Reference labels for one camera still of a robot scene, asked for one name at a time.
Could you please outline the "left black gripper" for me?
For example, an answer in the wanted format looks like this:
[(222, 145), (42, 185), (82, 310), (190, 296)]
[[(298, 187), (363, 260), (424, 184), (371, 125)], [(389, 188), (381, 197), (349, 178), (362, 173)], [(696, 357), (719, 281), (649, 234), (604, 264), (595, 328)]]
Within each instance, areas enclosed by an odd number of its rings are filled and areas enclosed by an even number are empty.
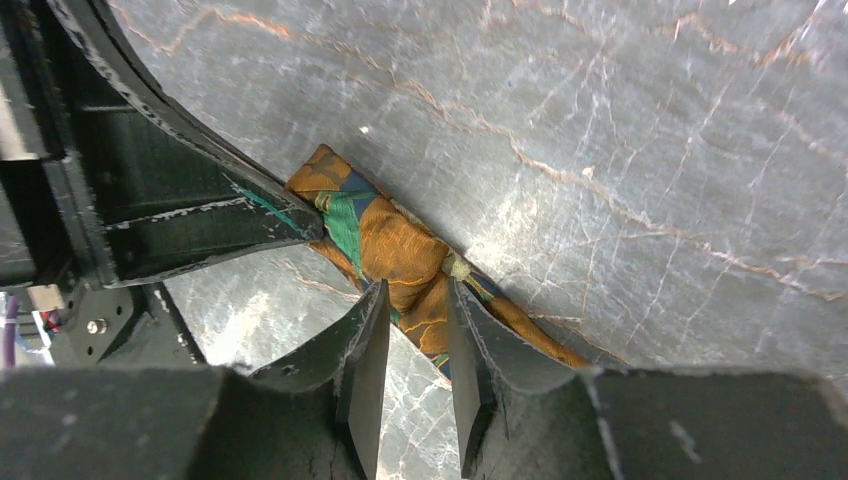
[(22, 353), (201, 364), (165, 279), (322, 234), (164, 92), (105, 2), (2, 3), (1, 298)]

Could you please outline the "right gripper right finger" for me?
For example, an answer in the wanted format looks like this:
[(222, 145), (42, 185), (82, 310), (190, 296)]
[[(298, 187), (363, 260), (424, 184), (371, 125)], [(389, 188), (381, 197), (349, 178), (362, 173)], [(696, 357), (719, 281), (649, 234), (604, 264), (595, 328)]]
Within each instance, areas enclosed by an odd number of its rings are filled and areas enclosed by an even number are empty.
[(460, 282), (450, 282), (448, 297), (462, 477), (582, 478), (577, 371), (504, 327)]

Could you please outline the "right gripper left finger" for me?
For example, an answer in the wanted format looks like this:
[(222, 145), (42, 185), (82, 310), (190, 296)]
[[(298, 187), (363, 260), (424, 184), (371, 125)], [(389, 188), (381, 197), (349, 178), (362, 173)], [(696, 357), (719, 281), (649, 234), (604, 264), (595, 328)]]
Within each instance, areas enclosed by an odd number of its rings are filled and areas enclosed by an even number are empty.
[(389, 347), (390, 305), (385, 280), (371, 284), (339, 320), (250, 378), (300, 405), (288, 418), (297, 433), (311, 430), (333, 443), (346, 467), (329, 477), (376, 477)]

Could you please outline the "orange blue floral tie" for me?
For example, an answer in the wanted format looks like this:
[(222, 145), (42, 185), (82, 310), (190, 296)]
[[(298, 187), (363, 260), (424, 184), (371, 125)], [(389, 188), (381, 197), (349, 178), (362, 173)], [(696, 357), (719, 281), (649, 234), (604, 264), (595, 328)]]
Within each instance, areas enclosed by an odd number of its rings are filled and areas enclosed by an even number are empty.
[(386, 281), (392, 322), (449, 377), (448, 286), (465, 285), (482, 306), (532, 346), (569, 367), (586, 360), (545, 333), (495, 283), (420, 219), (322, 144), (288, 183), (324, 222), (311, 248), (365, 291)]

